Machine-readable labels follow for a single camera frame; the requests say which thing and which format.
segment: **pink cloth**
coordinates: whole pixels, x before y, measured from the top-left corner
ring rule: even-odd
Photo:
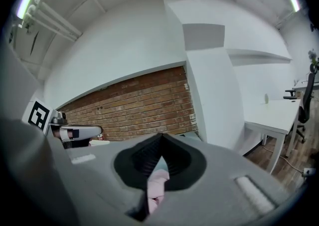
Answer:
[[[153,172],[148,181],[149,211],[152,214],[164,199],[164,183],[169,180],[169,173],[164,169]]]

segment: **white desk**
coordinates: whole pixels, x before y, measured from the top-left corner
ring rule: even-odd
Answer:
[[[305,91],[307,88],[308,82],[307,81],[298,81],[298,83],[293,87],[295,91]],[[314,83],[314,90],[319,89],[319,82]]]
[[[293,124],[294,129],[286,156],[290,155],[290,152],[294,147],[299,106],[299,99],[272,100],[269,101],[269,104],[252,105],[244,111],[245,127],[262,133],[264,135],[263,145],[265,145],[266,135],[277,138],[275,150],[267,167],[267,171],[270,174],[274,170],[280,156],[285,136],[289,134]]]

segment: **chair armrest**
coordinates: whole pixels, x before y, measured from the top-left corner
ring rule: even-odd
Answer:
[[[288,89],[288,90],[285,90],[285,92],[290,92],[290,95],[291,95],[291,96],[294,96],[295,90],[293,90],[293,89]]]
[[[284,99],[296,100],[297,97],[295,97],[295,96],[284,96]]]

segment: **ceiling light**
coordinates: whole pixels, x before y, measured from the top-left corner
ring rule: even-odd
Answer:
[[[291,0],[293,6],[294,6],[294,10],[295,12],[299,11],[300,10],[300,6],[299,6],[299,3],[297,0]]]
[[[22,0],[22,1],[21,1],[20,6],[19,6],[19,9],[18,9],[18,11],[17,11],[17,13],[16,13],[16,15],[17,15],[19,18],[23,19],[24,14],[25,14],[25,12],[26,12],[26,9],[27,9],[27,7],[28,7],[30,1],[31,1],[31,0]]]

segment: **desk top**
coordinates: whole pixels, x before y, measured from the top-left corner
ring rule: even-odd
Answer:
[[[288,134],[299,111],[298,100],[272,100],[269,104],[251,105],[244,110],[245,123],[270,131]]]
[[[307,81],[298,81],[298,83],[293,87],[294,90],[299,90],[299,89],[306,89],[307,88],[307,85],[308,85],[308,82]],[[314,89],[315,88],[319,88],[319,82],[315,82],[314,83]]]

